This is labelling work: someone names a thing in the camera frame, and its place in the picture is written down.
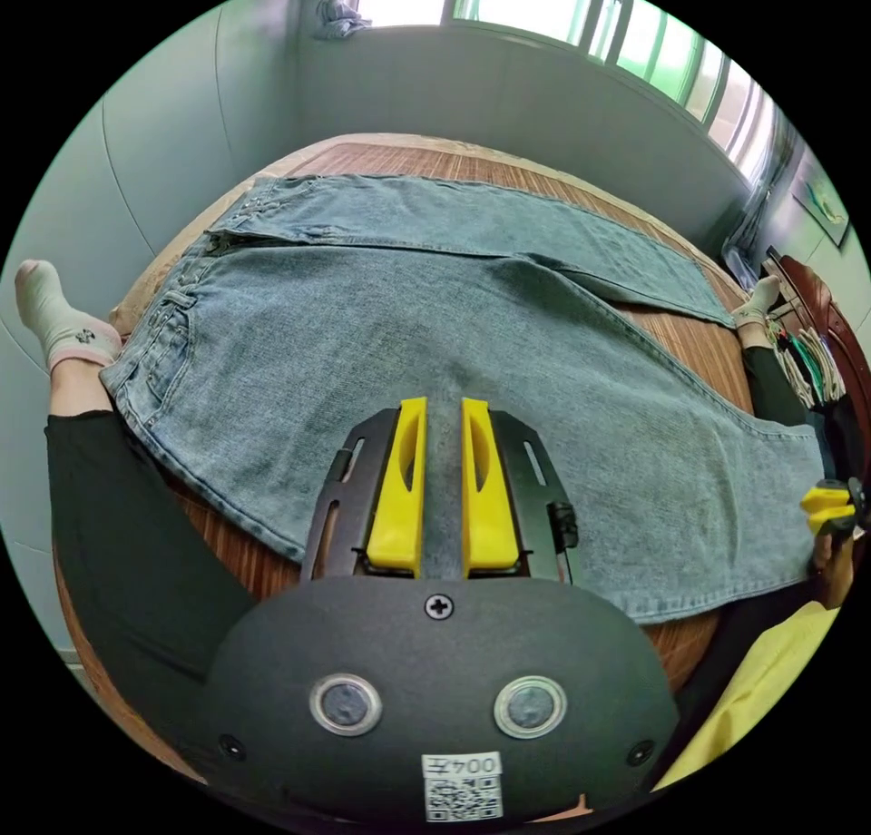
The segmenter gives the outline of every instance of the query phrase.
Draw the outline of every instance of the black pants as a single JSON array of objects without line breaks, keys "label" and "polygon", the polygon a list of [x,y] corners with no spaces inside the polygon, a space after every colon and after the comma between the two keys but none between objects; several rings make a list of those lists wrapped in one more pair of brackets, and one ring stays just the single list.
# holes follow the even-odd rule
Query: black pants
[{"label": "black pants", "polygon": [[[745,363],[757,414],[804,423],[773,352],[750,349]],[[84,634],[125,701],[208,779],[218,750],[193,746],[186,712],[220,641],[255,600],[202,541],[117,415],[49,417],[45,434],[54,547]],[[704,680],[693,675],[684,690],[695,700],[685,708],[698,718],[758,634],[802,598],[792,589],[732,606],[731,624],[721,622],[731,634],[715,637]]]}]

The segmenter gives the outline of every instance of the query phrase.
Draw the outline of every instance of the light blue wall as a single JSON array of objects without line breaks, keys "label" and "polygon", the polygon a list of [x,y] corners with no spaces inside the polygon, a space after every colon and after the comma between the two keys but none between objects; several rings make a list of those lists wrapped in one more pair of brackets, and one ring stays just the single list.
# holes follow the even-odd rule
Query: light blue wall
[{"label": "light blue wall", "polygon": [[15,235],[0,280],[0,518],[58,649],[72,645],[51,560],[48,378],[15,312],[15,269],[51,260],[72,304],[105,315],[200,211],[299,147],[298,9],[299,0],[232,0],[157,46],[76,128]]}]

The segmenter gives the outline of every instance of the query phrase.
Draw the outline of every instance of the jeans pocket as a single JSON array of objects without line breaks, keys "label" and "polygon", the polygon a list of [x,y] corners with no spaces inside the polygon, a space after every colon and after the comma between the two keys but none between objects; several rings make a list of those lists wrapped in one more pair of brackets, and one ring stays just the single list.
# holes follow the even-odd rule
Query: jeans pocket
[{"label": "jeans pocket", "polygon": [[160,411],[187,368],[192,341],[191,310],[169,304],[162,324],[139,362],[139,377],[152,395],[152,413]]}]

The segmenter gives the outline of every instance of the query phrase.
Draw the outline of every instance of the wooden table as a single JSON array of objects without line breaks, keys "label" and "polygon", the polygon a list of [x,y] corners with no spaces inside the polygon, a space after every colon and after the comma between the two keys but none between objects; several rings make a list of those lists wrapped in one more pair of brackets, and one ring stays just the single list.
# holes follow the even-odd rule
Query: wooden table
[{"label": "wooden table", "polygon": [[[257,173],[257,176],[340,173],[411,174],[489,182],[556,197],[612,218],[697,260],[727,309],[736,308],[747,298],[727,273],[671,228],[642,210],[581,179],[464,142],[394,134],[342,136],[294,152]],[[130,334],[166,274],[187,247],[251,187],[257,176],[239,184],[192,221],[136,281],[131,292],[113,309],[110,317],[123,337]],[[623,310],[721,396],[752,413],[740,345],[731,330],[670,312],[633,306],[617,308]],[[259,600],[296,583],[298,568],[295,565],[229,523],[168,474],[167,482],[217,557]],[[64,618],[84,670],[105,710],[145,750],[174,769],[201,780],[154,735],[114,689],[83,636],[56,560],[55,571]],[[645,627],[645,632],[660,652],[672,689],[682,686],[701,659],[716,629],[718,618],[719,612],[712,611],[697,617]]]}]

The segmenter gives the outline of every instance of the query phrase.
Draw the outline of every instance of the picture frame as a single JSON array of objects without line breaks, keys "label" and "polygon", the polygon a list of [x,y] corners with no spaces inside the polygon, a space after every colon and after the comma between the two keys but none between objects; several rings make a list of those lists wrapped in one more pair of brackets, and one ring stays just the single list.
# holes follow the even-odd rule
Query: picture frame
[{"label": "picture frame", "polygon": [[849,215],[835,186],[809,148],[802,157],[789,192],[813,216],[828,238],[840,247],[850,224]]}]

